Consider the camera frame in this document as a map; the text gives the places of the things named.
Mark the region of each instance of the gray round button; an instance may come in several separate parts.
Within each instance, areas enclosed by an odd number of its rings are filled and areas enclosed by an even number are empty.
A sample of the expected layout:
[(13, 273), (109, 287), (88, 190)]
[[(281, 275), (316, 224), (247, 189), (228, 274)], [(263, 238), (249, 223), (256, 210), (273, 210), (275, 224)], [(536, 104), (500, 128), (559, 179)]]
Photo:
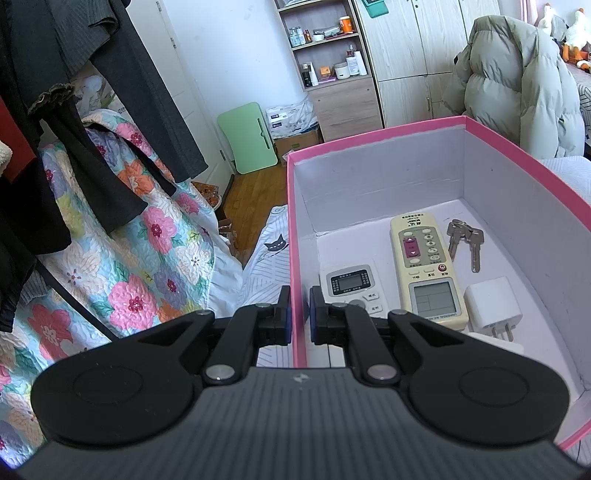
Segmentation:
[(234, 369), (225, 364), (212, 365), (205, 370), (205, 374), (212, 380), (227, 380), (234, 373)]
[(391, 380), (396, 377), (397, 370), (391, 365), (372, 365), (368, 368), (368, 375), (376, 380)]
[(357, 305), (358, 307), (365, 308), (365, 302), (363, 300), (351, 300), (349, 305)]

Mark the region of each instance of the green board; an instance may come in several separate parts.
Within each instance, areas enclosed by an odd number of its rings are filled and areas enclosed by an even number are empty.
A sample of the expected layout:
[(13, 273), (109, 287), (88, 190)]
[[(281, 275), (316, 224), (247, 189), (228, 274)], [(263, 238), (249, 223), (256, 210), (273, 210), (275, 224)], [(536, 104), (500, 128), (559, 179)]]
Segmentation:
[(363, 0), (365, 9), (371, 18), (379, 17), (388, 13), (388, 7), (384, 0)]
[(277, 163), (273, 141), (258, 103), (247, 103), (222, 113), (217, 124), (230, 142), (239, 173), (250, 173)]

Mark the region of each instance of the silver key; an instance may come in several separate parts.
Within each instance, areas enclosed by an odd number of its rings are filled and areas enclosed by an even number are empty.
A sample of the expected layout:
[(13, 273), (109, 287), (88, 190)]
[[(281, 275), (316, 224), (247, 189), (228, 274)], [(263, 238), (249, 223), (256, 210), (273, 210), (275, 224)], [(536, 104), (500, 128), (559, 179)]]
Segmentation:
[(484, 232), (479, 228), (468, 227), (466, 241), (470, 244), (472, 271), (478, 273), (480, 271), (480, 246), (484, 243)]
[(460, 244), (460, 240), (466, 237), (466, 227), (466, 222), (457, 219), (453, 219), (447, 226), (447, 234), (450, 236), (449, 248), (447, 250), (452, 260), (456, 258), (456, 250)]

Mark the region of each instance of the red cloth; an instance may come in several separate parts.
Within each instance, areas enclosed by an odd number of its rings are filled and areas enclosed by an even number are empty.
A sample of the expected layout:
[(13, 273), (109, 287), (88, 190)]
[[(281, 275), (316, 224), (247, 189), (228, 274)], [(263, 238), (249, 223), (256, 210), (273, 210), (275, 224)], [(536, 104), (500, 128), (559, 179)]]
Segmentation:
[(3, 176), (12, 183), (18, 177), (18, 174), (37, 156), (33, 153), (27, 139), (17, 127), (1, 98), (0, 140), (12, 150), (12, 158), (3, 173)]

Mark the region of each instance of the wooden floor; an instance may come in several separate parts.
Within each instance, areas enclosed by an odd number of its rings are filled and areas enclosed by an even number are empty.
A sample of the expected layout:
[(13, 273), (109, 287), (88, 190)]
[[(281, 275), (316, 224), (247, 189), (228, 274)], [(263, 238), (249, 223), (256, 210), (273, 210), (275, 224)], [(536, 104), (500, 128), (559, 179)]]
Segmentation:
[(251, 257), (274, 206), (287, 204), (287, 169), (280, 163), (245, 175), (237, 174), (223, 204), (236, 232), (239, 260)]

